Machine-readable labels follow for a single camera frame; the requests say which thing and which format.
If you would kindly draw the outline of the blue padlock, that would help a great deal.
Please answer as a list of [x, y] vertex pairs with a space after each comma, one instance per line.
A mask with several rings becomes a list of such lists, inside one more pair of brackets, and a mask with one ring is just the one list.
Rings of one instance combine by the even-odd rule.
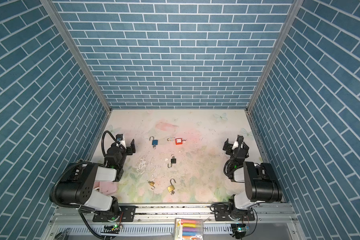
[[150, 136], [149, 140], [152, 141], [153, 149], [156, 149], [158, 145], [158, 140], [156, 140], [154, 136]]

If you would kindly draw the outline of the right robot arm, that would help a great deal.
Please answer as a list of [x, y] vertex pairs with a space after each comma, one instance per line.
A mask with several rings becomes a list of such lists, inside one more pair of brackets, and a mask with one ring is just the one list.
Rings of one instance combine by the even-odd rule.
[[232, 195], [228, 202], [228, 216], [234, 221], [247, 217], [254, 206], [281, 202], [283, 198], [282, 187], [272, 165], [249, 162], [249, 149], [241, 135], [233, 144], [226, 140], [223, 145], [223, 151], [230, 156], [223, 173], [231, 182], [245, 184], [245, 190]]

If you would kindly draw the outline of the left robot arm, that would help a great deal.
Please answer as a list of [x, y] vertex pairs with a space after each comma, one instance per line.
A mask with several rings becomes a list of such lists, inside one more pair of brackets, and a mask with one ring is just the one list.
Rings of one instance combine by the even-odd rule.
[[104, 131], [101, 137], [104, 163], [77, 162], [69, 164], [50, 191], [50, 200], [59, 207], [84, 212], [119, 216], [121, 209], [116, 197], [94, 190], [96, 182], [119, 182], [124, 173], [127, 156], [136, 153], [135, 140], [126, 145], [123, 134]]

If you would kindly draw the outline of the black padlock with key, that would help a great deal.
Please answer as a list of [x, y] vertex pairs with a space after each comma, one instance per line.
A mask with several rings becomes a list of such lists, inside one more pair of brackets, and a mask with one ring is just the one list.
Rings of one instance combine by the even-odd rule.
[[168, 163], [168, 168], [171, 168], [173, 164], [175, 164], [177, 161], [176, 157], [174, 155], [171, 155], [171, 161]]

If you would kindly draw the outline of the red padlock with key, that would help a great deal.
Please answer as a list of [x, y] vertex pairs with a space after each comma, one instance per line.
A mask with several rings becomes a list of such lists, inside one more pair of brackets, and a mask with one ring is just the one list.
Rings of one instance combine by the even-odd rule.
[[167, 138], [168, 142], [174, 142], [176, 145], [182, 145], [184, 142], [186, 142], [186, 139], [182, 138]]

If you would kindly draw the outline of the small brass padlock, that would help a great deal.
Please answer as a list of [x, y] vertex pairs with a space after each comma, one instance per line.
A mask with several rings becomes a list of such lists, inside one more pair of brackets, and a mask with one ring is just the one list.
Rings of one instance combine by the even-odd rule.
[[148, 184], [151, 186], [151, 189], [155, 189], [155, 183], [153, 181], [148, 181]]

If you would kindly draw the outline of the pink pencil case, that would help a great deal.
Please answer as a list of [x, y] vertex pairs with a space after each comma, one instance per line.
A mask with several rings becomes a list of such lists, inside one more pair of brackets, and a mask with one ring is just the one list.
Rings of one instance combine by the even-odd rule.
[[95, 182], [93, 189], [107, 196], [113, 195], [118, 191], [118, 182]]

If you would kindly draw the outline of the large brass padlock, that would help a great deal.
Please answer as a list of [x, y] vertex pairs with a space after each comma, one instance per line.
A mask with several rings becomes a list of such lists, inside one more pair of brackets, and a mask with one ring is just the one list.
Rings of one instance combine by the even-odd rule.
[[170, 185], [167, 187], [168, 192], [169, 192], [171, 195], [174, 195], [174, 194], [175, 194], [175, 186], [174, 186], [175, 183], [176, 183], [176, 180], [175, 180], [175, 179], [171, 179], [171, 180], [170, 180]]

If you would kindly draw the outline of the highlighter marker pack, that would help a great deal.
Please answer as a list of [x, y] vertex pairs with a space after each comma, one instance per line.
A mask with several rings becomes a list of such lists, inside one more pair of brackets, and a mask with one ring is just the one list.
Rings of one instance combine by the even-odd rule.
[[174, 240], [203, 240], [204, 222], [197, 219], [175, 219]]

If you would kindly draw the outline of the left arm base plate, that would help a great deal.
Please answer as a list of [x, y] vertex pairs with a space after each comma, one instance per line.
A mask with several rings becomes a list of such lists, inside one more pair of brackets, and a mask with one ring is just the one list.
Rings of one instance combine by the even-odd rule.
[[136, 206], [119, 206], [119, 208], [116, 209], [116, 212], [113, 212], [112, 210], [95, 211], [93, 222], [133, 222], [136, 208]]

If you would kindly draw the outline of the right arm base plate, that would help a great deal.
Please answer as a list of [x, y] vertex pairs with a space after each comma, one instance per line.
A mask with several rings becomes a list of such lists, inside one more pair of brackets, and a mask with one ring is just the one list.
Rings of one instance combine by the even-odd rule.
[[214, 214], [215, 221], [254, 221], [255, 215], [250, 210], [238, 210], [225, 203], [214, 203], [210, 205], [210, 210]]

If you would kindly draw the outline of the aluminium rail frame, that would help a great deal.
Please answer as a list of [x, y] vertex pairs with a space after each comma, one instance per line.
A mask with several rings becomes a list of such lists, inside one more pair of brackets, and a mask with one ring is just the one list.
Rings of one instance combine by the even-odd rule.
[[[248, 224], [250, 230], [257, 230], [260, 224], [281, 224], [286, 225], [289, 231], [287, 237], [292, 240], [306, 240], [298, 218], [288, 203], [262, 203], [252, 204], [246, 212], [244, 220], [237, 220], [239, 217], [229, 217], [224, 206], [219, 213], [211, 211], [213, 203], [167, 203], [167, 204], [120, 204], [124, 211], [121, 221], [122, 229], [116, 236], [164, 236], [174, 233], [176, 219], [201, 220], [204, 223], [204, 234], [224, 234], [231, 233], [231, 225]], [[94, 214], [83, 214], [89, 225], [99, 235], [105, 226], [116, 224], [116, 222], [93, 222], [99, 216]], [[50, 223], [43, 233], [42, 240], [53, 240], [54, 236], [65, 229], [70, 229], [70, 236], [92, 236], [85, 226], [82, 218], [76, 209], [57, 208]]]

